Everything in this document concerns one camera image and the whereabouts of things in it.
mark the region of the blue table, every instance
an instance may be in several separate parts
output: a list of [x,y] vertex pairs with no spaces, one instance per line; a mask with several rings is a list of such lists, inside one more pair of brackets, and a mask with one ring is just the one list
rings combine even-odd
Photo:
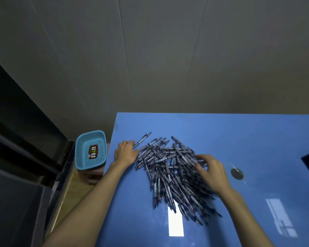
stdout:
[[[196,153],[215,156],[276,246],[309,246],[309,171],[301,160],[309,154],[309,115],[118,113],[107,163],[119,142],[138,141],[148,132],[139,148],[174,136]],[[231,176],[233,166],[244,179]],[[97,246],[240,246],[222,201],[217,198],[214,207],[222,218],[211,217],[209,226],[183,218],[184,237],[170,237],[167,206],[153,210],[147,175],[132,165],[117,187]]]

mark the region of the hand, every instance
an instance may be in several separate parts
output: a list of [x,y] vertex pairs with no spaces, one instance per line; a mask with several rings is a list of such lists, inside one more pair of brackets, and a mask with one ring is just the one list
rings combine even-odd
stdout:
[[196,158],[207,162],[207,171],[199,163],[196,163],[195,167],[204,181],[217,195],[220,196],[223,192],[231,190],[227,173],[220,161],[209,154],[199,154],[196,155]]
[[130,166],[134,163],[136,157],[140,153],[140,150],[133,150],[133,144],[135,141],[131,140],[129,142],[123,141],[118,144],[118,149],[114,152],[114,160],[115,162],[120,163],[124,167]]

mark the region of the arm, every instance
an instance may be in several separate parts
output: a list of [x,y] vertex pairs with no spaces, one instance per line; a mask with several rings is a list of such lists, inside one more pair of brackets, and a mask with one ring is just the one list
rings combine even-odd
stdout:
[[43,247],[95,245],[120,177],[139,153],[133,151],[133,144],[119,143],[107,173],[50,234]]
[[226,206],[241,245],[243,247],[273,246],[266,233],[249,211],[242,196],[230,186],[224,166],[211,155],[200,154],[196,157],[207,162],[207,171],[198,163],[196,169]]

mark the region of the basket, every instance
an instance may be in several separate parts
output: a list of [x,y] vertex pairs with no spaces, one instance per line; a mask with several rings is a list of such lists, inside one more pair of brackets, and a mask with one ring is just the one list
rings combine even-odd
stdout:
[[85,170],[101,166],[107,157],[106,139],[103,131],[84,133],[75,144],[74,163],[77,169]]

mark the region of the logo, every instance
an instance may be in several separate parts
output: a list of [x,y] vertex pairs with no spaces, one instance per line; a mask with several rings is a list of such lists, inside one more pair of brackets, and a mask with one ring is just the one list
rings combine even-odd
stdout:
[[95,159],[99,153],[99,145],[91,145],[88,150],[88,158]]

